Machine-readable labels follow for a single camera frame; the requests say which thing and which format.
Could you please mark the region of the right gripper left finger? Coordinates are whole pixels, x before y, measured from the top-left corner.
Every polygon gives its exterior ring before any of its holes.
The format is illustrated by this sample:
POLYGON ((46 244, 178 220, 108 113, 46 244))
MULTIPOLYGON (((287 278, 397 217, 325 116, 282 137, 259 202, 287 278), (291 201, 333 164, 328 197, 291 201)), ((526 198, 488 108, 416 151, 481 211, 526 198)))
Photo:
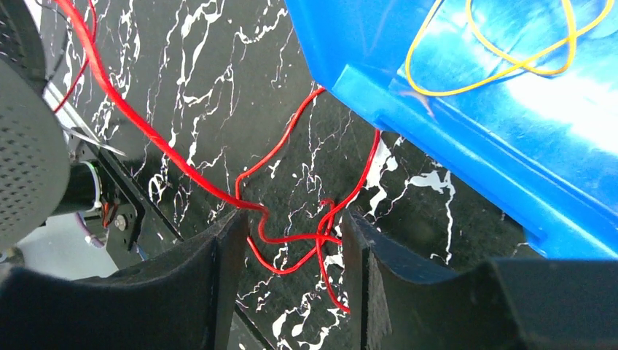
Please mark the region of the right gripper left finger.
POLYGON ((3 349, 225 349, 249 234, 236 210, 106 278, 1 268, 3 349))

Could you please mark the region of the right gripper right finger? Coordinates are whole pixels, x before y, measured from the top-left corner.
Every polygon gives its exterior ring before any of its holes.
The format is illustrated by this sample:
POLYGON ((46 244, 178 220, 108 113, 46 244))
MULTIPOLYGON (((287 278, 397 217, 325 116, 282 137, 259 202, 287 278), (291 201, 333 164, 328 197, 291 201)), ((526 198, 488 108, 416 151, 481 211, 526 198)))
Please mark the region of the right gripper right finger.
POLYGON ((343 217, 353 349, 615 349, 617 262, 491 258, 457 273, 343 217))

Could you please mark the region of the dark grey cable spool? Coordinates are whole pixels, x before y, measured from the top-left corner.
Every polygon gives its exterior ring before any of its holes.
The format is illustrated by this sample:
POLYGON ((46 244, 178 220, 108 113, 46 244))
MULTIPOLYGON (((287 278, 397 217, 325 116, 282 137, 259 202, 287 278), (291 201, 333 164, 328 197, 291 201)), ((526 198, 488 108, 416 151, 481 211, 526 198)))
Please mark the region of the dark grey cable spool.
POLYGON ((43 94, 45 54, 24 1, 1 2, 1 250, 57 208, 69 181, 66 142, 43 94))

